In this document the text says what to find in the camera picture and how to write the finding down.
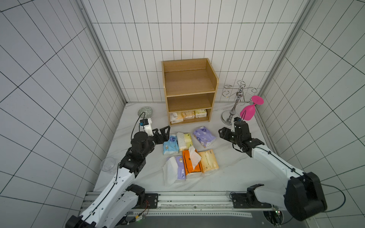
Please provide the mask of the blue tissue pack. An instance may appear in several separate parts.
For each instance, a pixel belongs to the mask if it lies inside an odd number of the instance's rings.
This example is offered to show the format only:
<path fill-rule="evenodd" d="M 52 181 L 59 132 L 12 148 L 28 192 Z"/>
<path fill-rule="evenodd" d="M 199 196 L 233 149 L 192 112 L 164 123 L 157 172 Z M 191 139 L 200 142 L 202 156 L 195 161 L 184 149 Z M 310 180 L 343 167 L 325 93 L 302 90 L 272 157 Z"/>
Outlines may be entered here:
<path fill-rule="evenodd" d="M 176 134 L 171 134 L 168 141 L 163 143 L 163 154 L 172 155 L 179 153 L 179 146 Z"/>

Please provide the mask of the white green tissue pack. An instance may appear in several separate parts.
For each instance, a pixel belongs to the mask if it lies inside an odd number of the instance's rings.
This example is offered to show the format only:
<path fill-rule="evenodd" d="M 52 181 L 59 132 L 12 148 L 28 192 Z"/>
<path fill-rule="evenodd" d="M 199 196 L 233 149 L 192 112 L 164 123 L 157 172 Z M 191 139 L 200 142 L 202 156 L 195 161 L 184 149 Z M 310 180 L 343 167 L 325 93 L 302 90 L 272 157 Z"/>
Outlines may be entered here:
<path fill-rule="evenodd" d="M 179 151 L 188 150 L 191 146 L 193 146 L 193 141 L 192 141 L 190 133 L 178 132 L 176 134 L 176 137 L 177 137 Z"/>

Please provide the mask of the beige tissue pack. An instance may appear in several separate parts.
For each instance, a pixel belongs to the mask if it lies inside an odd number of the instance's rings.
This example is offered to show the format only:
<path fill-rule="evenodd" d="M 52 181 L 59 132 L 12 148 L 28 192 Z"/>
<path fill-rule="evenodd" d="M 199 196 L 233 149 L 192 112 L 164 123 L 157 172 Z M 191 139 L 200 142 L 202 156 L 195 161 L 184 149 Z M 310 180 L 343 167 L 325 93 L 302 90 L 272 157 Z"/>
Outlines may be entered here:
<path fill-rule="evenodd" d="M 200 166 L 203 174 L 211 174 L 219 169 L 213 150 L 198 152 L 201 156 Z"/>

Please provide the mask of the purple white tissue pack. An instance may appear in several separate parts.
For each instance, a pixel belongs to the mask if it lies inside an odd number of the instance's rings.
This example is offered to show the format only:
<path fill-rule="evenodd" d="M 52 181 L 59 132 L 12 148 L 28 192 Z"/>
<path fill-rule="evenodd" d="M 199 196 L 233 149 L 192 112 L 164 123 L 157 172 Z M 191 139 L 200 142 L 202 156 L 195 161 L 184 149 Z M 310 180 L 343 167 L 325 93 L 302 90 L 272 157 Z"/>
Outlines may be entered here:
<path fill-rule="evenodd" d="M 186 180 L 186 173 L 182 156 L 169 157 L 163 166 L 163 180 L 165 186 Z"/>

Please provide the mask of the orange tissue box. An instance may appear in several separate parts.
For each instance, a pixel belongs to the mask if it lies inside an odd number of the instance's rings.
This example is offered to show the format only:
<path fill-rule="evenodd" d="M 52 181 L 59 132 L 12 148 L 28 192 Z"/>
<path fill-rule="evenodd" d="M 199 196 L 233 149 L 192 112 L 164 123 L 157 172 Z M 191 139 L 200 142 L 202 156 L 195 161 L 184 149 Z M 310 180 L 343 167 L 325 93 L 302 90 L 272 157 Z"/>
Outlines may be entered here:
<path fill-rule="evenodd" d="M 202 175 L 202 169 L 200 166 L 201 156 L 197 153 L 193 146 L 182 152 L 182 158 L 185 176 L 187 179 L 196 178 Z"/>

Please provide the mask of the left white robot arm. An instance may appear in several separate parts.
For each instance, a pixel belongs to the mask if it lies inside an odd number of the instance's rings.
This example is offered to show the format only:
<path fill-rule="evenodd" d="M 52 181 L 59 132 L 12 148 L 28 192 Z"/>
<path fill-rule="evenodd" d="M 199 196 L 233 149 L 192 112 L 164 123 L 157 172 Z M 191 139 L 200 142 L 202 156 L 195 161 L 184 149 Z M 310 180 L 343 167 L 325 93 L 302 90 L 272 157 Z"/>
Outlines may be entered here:
<path fill-rule="evenodd" d="M 113 228 L 134 207 L 144 205 L 145 189 L 134 184 L 156 145 L 168 141 L 170 126 L 154 129 L 153 135 L 137 132 L 114 177 L 80 216 L 71 216 L 66 228 Z"/>

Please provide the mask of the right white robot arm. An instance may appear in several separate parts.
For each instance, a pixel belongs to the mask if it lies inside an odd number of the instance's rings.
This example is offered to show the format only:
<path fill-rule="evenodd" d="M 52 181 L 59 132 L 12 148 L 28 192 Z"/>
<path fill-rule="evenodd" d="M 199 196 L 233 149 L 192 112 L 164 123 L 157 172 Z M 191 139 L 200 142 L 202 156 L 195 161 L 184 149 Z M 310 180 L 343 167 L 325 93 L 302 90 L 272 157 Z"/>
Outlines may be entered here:
<path fill-rule="evenodd" d="M 271 205 L 286 210 L 298 221 L 327 210 L 319 177 L 294 167 L 272 152 L 263 141 L 253 138 L 245 121 L 236 120 L 233 129 L 223 127 L 218 133 L 221 139 L 232 143 L 234 150 L 260 162 L 275 176 L 274 184 L 259 182 L 248 187 L 245 193 L 233 194 L 234 201 L 250 208 Z"/>

